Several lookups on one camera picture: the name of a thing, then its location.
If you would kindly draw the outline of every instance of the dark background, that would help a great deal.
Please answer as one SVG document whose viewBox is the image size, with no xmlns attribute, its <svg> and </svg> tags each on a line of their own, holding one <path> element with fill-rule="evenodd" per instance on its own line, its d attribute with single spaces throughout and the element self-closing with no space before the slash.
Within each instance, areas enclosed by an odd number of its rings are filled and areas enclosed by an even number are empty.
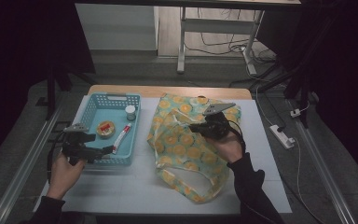
<svg viewBox="0 0 358 224">
<path fill-rule="evenodd" d="M 341 2 L 343 7 L 308 12 L 267 11 L 257 39 L 273 49 L 278 62 L 290 71 L 319 34 L 314 31 L 324 19 L 333 21 L 300 75 L 309 76 L 310 91 L 320 100 L 318 114 L 358 163 L 358 1 Z"/>
<path fill-rule="evenodd" d="M 0 0 L 0 145 L 30 87 L 58 67 L 95 72 L 74 3 Z"/>
</svg>

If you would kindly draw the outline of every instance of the basket handle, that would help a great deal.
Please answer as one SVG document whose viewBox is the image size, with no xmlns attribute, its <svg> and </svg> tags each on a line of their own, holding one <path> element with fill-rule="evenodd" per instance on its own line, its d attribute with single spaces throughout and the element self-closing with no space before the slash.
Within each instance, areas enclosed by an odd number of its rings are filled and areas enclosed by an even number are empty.
<svg viewBox="0 0 358 224">
<path fill-rule="evenodd" d="M 122 93 L 107 93 L 106 98 L 111 101 L 127 101 L 127 95 Z"/>
</svg>

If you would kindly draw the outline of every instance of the fabric pouch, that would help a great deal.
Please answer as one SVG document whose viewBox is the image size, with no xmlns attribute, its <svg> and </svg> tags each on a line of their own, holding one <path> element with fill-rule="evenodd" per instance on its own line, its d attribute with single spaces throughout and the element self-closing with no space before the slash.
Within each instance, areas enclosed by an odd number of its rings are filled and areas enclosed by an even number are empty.
<svg viewBox="0 0 358 224">
<path fill-rule="evenodd" d="M 148 144 L 154 149 L 157 175 L 173 189 L 194 203 L 206 203 L 225 186 L 229 170 L 227 162 L 217 156 L 216 149 L 199 133 L 192 133 L 191 123 L 204 122 L 202 113 L 210 104 L 224 102 L 166 94 L 161 97 L 153 117 Z M 228 120 L 240 123 L 241 109 L 235 105 L 223 111 Z M 172 170 L 199 173 L 210 186 L 200 193 Z"/>
</svg>

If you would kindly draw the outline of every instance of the white table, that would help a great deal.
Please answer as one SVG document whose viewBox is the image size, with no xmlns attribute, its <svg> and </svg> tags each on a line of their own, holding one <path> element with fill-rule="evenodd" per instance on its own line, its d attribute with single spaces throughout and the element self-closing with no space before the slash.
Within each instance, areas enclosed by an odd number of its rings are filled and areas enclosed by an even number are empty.
<svg viewBox="0 0 358 224">
<path fill-rule="evenodd" d="M 155 158 L 146 137 L 158 97 L 143 97 L 132 165 L 111 172 L 85 172 L 64 199 L 63 211 L 93 214 L 235 215 L 240 212 L 231 173 L 222 191 L 210 202 L 194 204 L 155 175 Z M 241 107 L 241 128 L 254 168 L 266 172 L 263 190 L 280 213 L 291 213 L 261 118 L 253 100 L 232 99 Z M 45 195 L 48 183 L 41 195 Z"/>
</svg>

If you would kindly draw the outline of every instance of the black sleeve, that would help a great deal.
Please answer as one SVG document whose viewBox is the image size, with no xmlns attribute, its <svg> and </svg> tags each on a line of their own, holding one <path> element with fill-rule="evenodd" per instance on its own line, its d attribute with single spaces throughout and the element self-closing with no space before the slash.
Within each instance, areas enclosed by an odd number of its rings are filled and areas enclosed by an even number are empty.
<svg viewBox="0 0 358 224">
<path fill-rule="evenodd" d="M 42 197 L 36 212 L 29 221 L 24 224 L 56 224 L 60 220 L 62 206 L 65 201 Z"/>
<path fill-rule="evenodd" d="M 266 193 L 261 189 L 265 173 L 254 171 L 249 153 L 227 165 L 235 175 L 234 188 L 241 201 L 243 223 L 284 223 Z"/>
</svg>

